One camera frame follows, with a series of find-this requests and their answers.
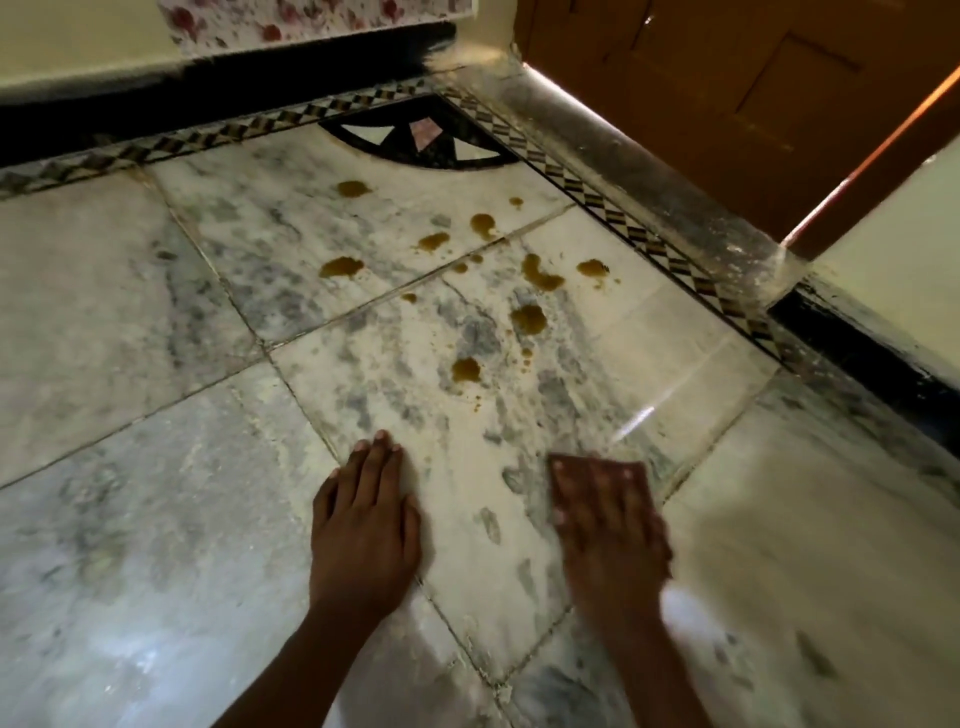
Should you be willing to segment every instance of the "finger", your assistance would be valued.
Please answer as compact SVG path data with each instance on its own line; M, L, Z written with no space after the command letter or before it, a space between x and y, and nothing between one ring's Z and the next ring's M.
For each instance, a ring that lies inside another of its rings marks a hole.
M597 519L593 510L593 498L572 477L567 465L556 460L553 463L553 474L560 492L560 502L564 514L572 521L579 531L581 541L588 539L596 530Z
M380 487L376 502L398 503L400 501L400 467L403 465L403 448L394 445L387 453L387 462L380 472Z
M370 448L367 459L363 462L363 468L360 469L354 503L367 506L376 503L376 493L380 490L380 473L389 454L390 434L385 429L377 430L373 435L373 447Z
M339 468L334 468L333 471L326 477L324 484L320 486L320 490L317 491L317 494L313 497L313 529L311 535L311 543L317 535L317 531L324 527L327 521L330 520L330 516L333 513L333 500L336 498L337 493L337 475L340 474Z
M590 463L590 473L597 487L600 518L612 532L621 533L624 526L624 506L622 480L619 476L623 471L617 469L618 477L614 477L611 470L604 463Z
M634 472L627 468L624 470L624 477L627 478L627 487L623 493L623 507L627 530L643 539L644 543L649 543L649 533L647 528L647 514L649 509L646 506L643 497L643 486L636 482Z
M410 572L420 566L423 557L423 545L420 542L420 509L416 496L403 499L403 563Z
M360 476L360 469L363 467L364 460L367 459L368 452L370 452L370 443L361 440L354 446L347 464L340 469L340 477L337 478L337 505L334 513L343 513L353 505L357 492L357 478Z
M564 553L564 561L568 561L583 550L584 539L580 528L563 508L553 509L553 527L557 529L557 538L560 540L560 549Z

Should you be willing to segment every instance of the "brown liquid spill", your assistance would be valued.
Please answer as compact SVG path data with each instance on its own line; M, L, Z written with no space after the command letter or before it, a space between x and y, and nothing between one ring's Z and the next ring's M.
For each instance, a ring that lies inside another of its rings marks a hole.
M566 279L563 276L553 276L540 269L540 256L534 253L523 258L523 277L536 285L541 291L555 291L562 286Z
M368 192L373 192L369 187L367 187L366 182L360 182L359 180L347 180L346 182L340 182L337 185L337 192L340 193L341 197L362 197Z
M511 321L521 333L534 336L546 328L546 316L543 309L535 303L528 303L510 314Z
M457 359L450 367L454 381L480 381L480 365L472 356Z
M486 212L481 212L479 215L474 215L470 218L470 226L473 228L473 231L476 232L480 237L486 240L488 243L494 240L492 230L496 227L496 221L493 219L492 215L488 215Z
M601 279L606 278L607 273L610 272L610 268L603 264L600 260L592 258L591 260L585 260L584 262L577 265L577 270L582 274L592 279Z
M448 232L434 232L432 235L422 237L420 242L417 243L417 247L422 251L433 253L449 239L450 234Z
M335 257L324 263L324 267L320 269L320 277L322 279L331 279L336 276L353 278L363 267L363 260L357 260L355 257Z

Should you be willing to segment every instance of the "right hand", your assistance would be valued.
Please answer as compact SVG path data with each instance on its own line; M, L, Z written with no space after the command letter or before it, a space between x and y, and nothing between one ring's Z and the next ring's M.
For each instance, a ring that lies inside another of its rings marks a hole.
M554 520L573 604L611 652L662 626L672 556L636 466L555 458Z

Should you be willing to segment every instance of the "pink triangle inlay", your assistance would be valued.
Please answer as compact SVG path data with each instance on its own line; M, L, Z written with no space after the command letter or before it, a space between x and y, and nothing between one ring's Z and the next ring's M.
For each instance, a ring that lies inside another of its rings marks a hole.
M414 136L414 144L417 151L422 152L429 147L433 140L444 133L444 130L437 126L437 122L429 116L410 124L410 133Z

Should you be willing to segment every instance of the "left hand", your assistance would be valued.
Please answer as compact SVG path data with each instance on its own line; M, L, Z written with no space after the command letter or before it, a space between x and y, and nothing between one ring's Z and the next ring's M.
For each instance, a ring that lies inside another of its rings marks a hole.
M420 511L400 496L403 449L380 430L357 443L313 501L310 609L368 634L402 602L420 565Z

